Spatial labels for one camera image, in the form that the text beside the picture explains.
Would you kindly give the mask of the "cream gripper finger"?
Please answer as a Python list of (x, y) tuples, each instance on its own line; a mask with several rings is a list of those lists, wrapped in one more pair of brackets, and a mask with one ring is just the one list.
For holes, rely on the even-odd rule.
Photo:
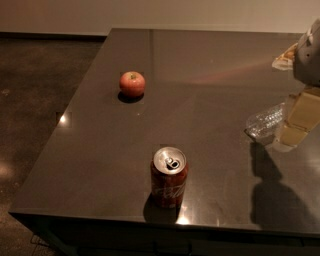
[(286, 51), (274, 59), (272, 67), (281, 71), (292, 70), (298, 44), (291, 45)]
[(280, 152), (296, 148), (320, 123), (320, 88), (306, 86), (299, 94), (291, 94), (284, 104), (272, 146)]

